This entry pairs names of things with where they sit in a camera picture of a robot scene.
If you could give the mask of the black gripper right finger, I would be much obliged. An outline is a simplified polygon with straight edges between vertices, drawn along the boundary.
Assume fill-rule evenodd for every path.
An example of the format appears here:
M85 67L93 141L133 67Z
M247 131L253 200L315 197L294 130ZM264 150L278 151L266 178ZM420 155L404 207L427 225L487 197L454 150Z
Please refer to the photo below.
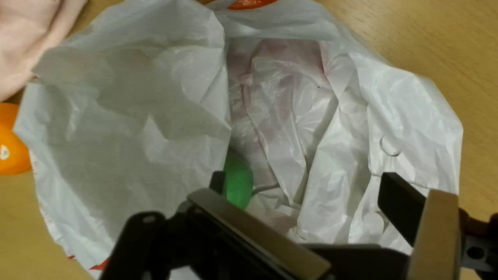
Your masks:
M457 197L431 190L420 195L395 173L381 176L378 207L412 246L406 280L459 279Z

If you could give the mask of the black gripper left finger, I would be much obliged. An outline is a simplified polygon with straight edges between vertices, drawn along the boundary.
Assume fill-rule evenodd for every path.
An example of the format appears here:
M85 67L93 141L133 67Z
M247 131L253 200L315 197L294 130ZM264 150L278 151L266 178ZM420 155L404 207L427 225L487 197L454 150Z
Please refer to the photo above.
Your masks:
M230 204L217 190L224 175L214 173L208 189L188 197L191 214L211 229L213 259L235 280L322 280L329 263L305 249L244 211Z

